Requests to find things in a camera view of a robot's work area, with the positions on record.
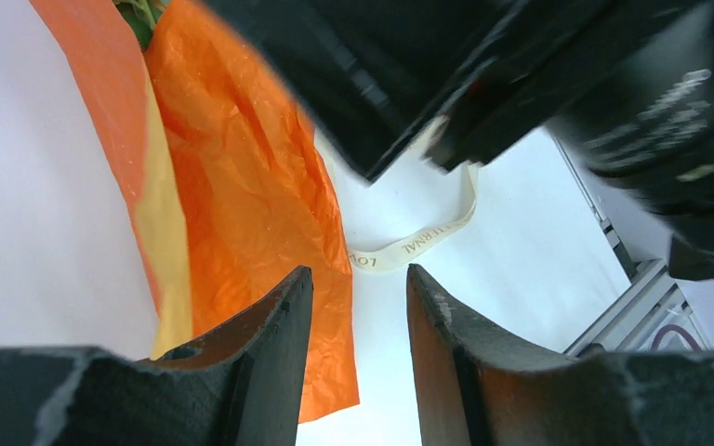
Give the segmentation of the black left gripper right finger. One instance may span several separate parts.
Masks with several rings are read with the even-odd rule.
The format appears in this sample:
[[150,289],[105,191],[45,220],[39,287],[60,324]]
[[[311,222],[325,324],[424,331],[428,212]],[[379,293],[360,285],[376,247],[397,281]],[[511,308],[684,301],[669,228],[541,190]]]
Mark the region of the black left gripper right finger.
[[407,270],[425,445],[714,445],[714,351],[573,358],[531,343]]

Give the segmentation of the pink artificial flower bouquet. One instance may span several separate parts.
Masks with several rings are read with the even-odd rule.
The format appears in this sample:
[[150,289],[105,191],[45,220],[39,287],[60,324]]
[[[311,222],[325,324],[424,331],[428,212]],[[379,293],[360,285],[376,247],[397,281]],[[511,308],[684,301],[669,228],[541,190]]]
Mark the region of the pink artificial flower bouquet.
[[157,22],[165,12],[166,0],[113,0],[117,10],[136,35],[141,51],[145,51]]

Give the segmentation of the cream printed ribbon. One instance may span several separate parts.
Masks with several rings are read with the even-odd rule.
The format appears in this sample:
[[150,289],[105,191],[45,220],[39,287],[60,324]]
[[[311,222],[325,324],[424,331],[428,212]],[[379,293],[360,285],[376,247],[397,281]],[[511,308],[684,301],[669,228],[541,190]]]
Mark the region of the cream printed ribbon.
[[429,122],[374,182],[352,172],[336,154],[327,162],[354,269],[403,268],[471,221],[479,166],[466,163],[446,171],[427,155],[445,127],[444,117]]

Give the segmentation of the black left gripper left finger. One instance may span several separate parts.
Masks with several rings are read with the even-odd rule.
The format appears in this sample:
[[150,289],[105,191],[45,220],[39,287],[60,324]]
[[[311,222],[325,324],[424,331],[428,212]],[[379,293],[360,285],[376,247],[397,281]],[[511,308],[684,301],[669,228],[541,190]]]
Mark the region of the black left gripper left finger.
[[0,445],[292,445],[311,270],[156,360],[95,347],[0,348]]

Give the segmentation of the orange wrapping paper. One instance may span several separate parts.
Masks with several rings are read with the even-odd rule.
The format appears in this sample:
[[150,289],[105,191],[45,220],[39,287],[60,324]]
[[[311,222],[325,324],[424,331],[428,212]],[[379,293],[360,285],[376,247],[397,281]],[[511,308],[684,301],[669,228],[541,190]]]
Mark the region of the orange wrapping paper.
[[147,49],[114,1],[36,1],[126,202],[168,350],[311,268],[299,413],[359,403],[352,268],[334,187],[303,110],[197,1],[173,1]]

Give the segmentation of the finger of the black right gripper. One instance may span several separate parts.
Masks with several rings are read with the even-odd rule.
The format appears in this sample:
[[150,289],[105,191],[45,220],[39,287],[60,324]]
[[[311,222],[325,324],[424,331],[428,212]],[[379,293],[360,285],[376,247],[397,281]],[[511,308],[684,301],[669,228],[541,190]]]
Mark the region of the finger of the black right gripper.
[[340,157],[377,180],[475,80],[514,1],[210,1]]

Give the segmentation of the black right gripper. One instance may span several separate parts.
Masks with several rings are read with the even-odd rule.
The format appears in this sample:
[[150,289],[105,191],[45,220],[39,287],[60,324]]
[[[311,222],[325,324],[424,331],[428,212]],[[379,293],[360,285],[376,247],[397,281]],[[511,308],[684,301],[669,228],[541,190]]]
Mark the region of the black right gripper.
[[443,165],[488,164],[537,126],[714,269],[714,1],[624,1],[599,32],[499,106],[482,85]]

